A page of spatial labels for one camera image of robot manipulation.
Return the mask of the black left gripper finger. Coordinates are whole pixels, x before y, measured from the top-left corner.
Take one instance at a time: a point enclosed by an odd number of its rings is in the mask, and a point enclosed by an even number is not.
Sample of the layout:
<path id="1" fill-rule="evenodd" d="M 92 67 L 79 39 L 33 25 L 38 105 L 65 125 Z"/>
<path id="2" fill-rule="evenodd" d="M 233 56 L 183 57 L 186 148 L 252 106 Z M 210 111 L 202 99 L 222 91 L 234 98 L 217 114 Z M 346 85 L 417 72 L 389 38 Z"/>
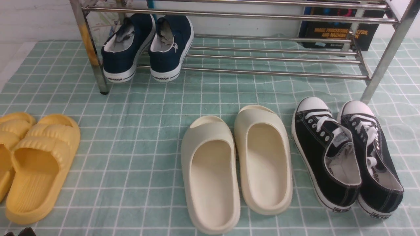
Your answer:
<path id="1" fill-rule="evenodd" d="M 13 232 L 7 232 L 4 236 L 15 236 L 15 234 Z M 36 233 L 31 227 L 26 227 L 17 236 L 36 236 Z"/>

